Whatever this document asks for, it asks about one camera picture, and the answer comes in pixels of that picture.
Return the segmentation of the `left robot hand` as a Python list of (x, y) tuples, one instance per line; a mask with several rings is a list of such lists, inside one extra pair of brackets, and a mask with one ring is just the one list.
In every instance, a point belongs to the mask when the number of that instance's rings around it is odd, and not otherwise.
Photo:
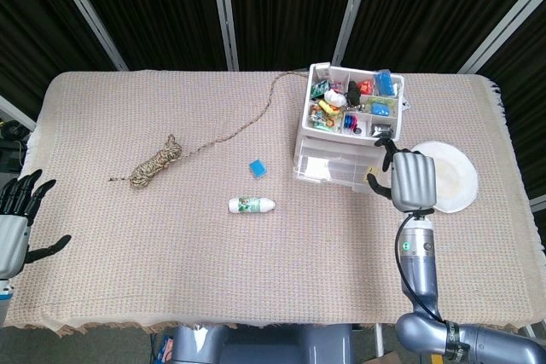
[(35, 188), (42, 175), (41, 169), (12, 178), (1, 187), (1, 280), (10, 280), (25, 265), (51, 257), (63, 250), (72, 239), (67, 234), (53, 245), (31, 250), (29, 240), (32, 226), (45, 195), (56, 184), (56, 179)]

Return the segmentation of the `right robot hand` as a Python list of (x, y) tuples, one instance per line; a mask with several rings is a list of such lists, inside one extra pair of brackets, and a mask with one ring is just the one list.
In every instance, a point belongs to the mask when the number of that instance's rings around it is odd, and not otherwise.
[(372, 191), (389, 199), (402, 213), (430, 215), (437, 203), (434, 160), (419, 151), (398, 149), (392, 139), (382, 137), (375, 142), (386, 154), (382, 170), (391, 170), (391, 187), (378, 183), (372, 173), (366, 176)]

